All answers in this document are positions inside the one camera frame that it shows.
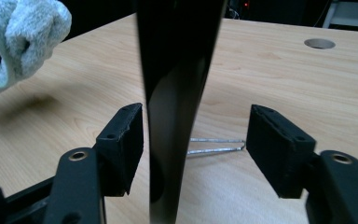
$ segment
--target silver metal prong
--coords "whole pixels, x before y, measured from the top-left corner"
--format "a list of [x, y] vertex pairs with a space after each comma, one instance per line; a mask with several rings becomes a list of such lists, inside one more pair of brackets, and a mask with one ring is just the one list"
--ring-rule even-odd
[[187, 152], [187, 155], [194, 155], [194, 154], [200, 154], [200, 153], [212, 153], [212, 152], [241, 151], [246, 146], [246, 142], [242, 139], [190, 138], [190, 142], [241, 143], [241, 146], [240, 147], [217, 147], [217, 148], [203, 148], [203, 149], [197, 149], [197, 150], [189, 150]]

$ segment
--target wooden table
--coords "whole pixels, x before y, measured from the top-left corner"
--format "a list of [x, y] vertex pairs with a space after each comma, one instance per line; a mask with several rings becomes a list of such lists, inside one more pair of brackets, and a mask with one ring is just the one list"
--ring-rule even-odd
[[[314, 37], [336, 46], [304, 45]], [[91, 147], [117, 110], [136, 102], [145, 103], [135, 16], [60, 44], [37, 74], [0, 94], [6, 196], [53, 176], [61, 154]], [[358, 158], [358, 33], [223, 20], [192, 136], [245, 139], [251, 104], [281, 112], [318, 152]], [[148, 222], [146, 127], [145, 119], [131, 194], [106, 200], [108, 223]], [[279, 199], [246, 150], [192, 156], [177, 223], [308, 223], [306, 196]]]

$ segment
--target wood grain surface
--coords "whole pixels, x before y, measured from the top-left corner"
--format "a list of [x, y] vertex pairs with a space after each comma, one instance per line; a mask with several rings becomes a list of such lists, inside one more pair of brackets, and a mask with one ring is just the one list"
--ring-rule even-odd
[[[312, 49], [309, 38], [336, 46]], [[1, 93], [6, 196], [53, 176], [64, 152], [92, 147], [122, 106], [145, 103], [141, 74], [132, 15], [60, 44], [33, 77]], [[251, 104], [282, 113], [318, 152], [358, 158], [358, 33], [223, 20], [192, 136], [245, 139]], [[106, 199], [108, 223], [148, 223], [144, 115], [145, 152], [131, 194]], [[306, 197], [279, 199], [245, 150], [191, 156], [177, 223], [308, 223]]]

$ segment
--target white towel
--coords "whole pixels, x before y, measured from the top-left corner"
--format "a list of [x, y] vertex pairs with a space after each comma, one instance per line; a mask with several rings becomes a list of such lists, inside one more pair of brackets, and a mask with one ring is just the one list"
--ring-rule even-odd
[[71, 22], [57, 0], [0, 0], [0, 92], [32, 76], [69, 34]]

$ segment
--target light wood tabletop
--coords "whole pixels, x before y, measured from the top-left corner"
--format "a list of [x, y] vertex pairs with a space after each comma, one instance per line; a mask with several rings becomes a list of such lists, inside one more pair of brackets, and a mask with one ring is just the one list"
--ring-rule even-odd
[[[336, 46], [313, 49], [310, 38]], [[131, 15], [61, 43], [33, 77], [1, 93], [6, 196], [53, 176], [64, 152], [92, 147], [122, 106], [145, 105], [140, 68]], [[317, 152], [358, 159], [358, 33], [223, 20], [192, 136], [245, 139], [252, 104], [286, 116]], [[130, 195], [106, 199], [108, 223], [148, 223], [145, 111], [145, 151]], [[190, 156], [177, 223], [308, 223], [306, 198], [279, 199], [246, 150]]]

